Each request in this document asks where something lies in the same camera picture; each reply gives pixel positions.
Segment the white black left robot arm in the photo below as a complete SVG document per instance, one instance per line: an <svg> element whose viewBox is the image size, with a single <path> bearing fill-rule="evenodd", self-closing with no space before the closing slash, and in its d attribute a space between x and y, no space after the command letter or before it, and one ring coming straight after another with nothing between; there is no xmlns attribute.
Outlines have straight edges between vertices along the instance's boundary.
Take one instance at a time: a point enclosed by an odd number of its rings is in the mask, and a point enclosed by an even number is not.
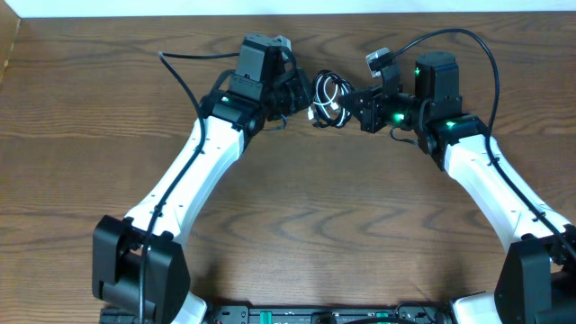
<svg viewBox="0 0 576 324"><path fill-rule="evenodd" d="M268 121L311 105L311 82L284 36L249 34L210 92L193 99L190 138L155 187L122 219L93 233L92 291L102 323L200 323L207 303L190 291L185 246L215 185Z"/></svg>

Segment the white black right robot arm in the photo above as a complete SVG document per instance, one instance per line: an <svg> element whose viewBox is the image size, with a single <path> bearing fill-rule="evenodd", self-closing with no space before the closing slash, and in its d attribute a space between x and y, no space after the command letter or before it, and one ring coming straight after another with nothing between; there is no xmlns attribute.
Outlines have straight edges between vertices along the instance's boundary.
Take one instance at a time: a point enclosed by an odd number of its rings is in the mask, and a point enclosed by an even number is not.
<svg viewBox="0 0 576 324"><path fill-rule="evenodd" d="M502 155L477 116L462 111L455 56L417 58L415 92L401 86L399 65L386 48L366 57L379 85L339 98L362 131L414 131L416 145L472 197L506 252L494 292L452 301L440 322L573 323L575 227L551 209Z"/></svg>

